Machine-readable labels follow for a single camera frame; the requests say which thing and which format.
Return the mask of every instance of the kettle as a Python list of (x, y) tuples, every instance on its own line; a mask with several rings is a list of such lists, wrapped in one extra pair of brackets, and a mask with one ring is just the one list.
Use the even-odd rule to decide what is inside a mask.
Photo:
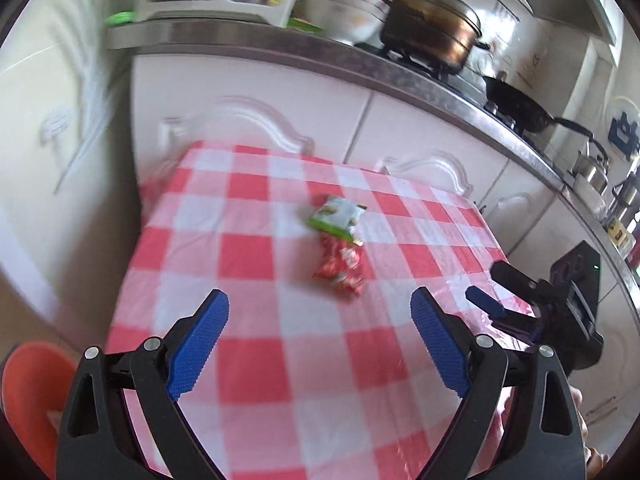
[[(592, 144), (600, 151), (600, 155), (593, 156), (590, 154), (590, 146)], [(573, 176), (581, 174), (585, 180), (593, 186), (593, 189), (602, 196), (609, 184), (609, 179), (607, 178), (609, 165), (609, 155), (607, 155), (602, 144), (592, 137), (587, 142), (586, 153), (580, 153), (578, 155), (578, 160), (576, 160), (571, 173)]]
[(616, 218), (626, 229), (640, 212), (640, 178), (630, 173), (624, 182), (613, 187), (613, 197), (607, 217)]

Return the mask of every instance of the red and white checkered tablecloth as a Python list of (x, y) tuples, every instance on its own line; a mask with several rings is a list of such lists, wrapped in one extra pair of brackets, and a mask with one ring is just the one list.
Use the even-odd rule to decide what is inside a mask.
[[(311, 278), (321, 246), (305, 224), (327, 194), (368, 207), (358, 226), (367, 283), (355, 300)], [(204, 142), (182, 158), (146, 225), (111, 328), (128, 351), (190, 316), (213, 288), (230, 317), (180, 406), (229, 480), (414, 480), (454, 415), (410, 317), (426, 286), (446, 312), (503, 346), (465, 299), (504, 258), (466, 199), (326, 160)], [(145, 455), (166, 472), (135, 399)], [(501, 436), (499, 416), (479, 466)]]

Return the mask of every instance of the orange plastic stool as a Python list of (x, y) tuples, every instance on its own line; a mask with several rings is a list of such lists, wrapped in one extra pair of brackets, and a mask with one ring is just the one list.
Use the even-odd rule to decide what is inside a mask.
[(18, 346), (7, 358), (0, 384), (2, 410), (33, 461), (56, 477), (58, 433), (48, 412), (62, 412), (77, 365), (45, 342)]

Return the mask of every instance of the kitchen cabinet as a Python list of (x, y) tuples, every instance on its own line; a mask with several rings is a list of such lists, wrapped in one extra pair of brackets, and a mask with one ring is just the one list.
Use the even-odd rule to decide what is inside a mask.
[[(548, 280), (551, 265), (583, 240), (602, 254), (590, 231), (569, 206), (556, 197), (540, 220), (511, 251), (509, 263), (534, 280)], [(613, 290), (616, 283), (616, 275), (609, 267), (607, 257), (602, 256), (598, 302)]]
[(580, 412), (587, 424), (611, 413), (640, 383), (638, 316), (619, 285), (600, 302), (596, 327), (604, 339), (600, 362), (574, 372), (569, 381), (582, 392)]
[(479, 202), (507, 159), (431, 114), (375, 94), (346, 163), (425, 182)]
[(613, 35), (615, 36), (614, 44), (599, 44), (598, 52), (603, 59), (608, 60), (611, 64), (618, 66), (620, 62), (620, 53), (622, 51), (622, 37), (625, 30), (625, 15), (615, 0), (597, 0), (609, 20)]
[(538, 222), (553, 198), (553, 191), (515, 162), (509, 161), (479, 208), (500, 247), (509, 256)]
[(331, 77), (218, 56), (136, 56), (132, 81), (141, 181), (199, 139), (341, 162), (371, 96)]

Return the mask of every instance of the green snack wrapper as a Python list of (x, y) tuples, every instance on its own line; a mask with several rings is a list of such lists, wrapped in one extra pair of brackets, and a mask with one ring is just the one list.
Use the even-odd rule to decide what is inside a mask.
[(335, 237), (357, 243), (354, 232), (360, 216), (367, 210), (341, 196), (329, 195), (324, 205), (306, 222), (310, 227)]

